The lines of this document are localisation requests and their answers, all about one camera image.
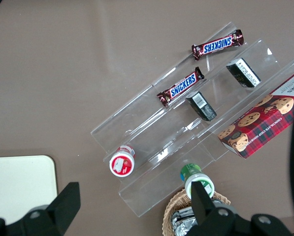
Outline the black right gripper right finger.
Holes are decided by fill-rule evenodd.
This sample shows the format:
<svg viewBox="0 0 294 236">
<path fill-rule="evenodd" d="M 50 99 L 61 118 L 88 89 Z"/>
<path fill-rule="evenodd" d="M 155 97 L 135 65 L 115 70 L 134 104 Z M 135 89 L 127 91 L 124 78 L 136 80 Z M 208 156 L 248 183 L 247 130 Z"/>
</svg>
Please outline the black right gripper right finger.
<svg viewBox="0 0 294 236">
<path fill-rule="evenodd" d="M 197 221 L 188 236 L 291 236 L 292 233 L 278 218 L 255 214 L 245 220 L 237 213 L 216 207 L 199 182 L 192 183 L 192 209 Z"/>
</svg>

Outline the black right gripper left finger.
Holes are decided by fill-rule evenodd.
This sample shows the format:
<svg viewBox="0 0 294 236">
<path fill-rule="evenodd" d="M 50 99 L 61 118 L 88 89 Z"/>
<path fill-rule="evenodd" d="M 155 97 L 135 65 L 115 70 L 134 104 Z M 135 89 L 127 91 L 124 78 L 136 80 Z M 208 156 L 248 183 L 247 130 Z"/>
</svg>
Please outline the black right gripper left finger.
<svg viewBox="0 0 294 236">
<path fill-rule="evenodd" d="M 0 236 L 63 236 L 80 207 L 79 183 L 70 182 L 45 209 L 34 209 L 10 225 L 0 218 Z"/>
</svg>

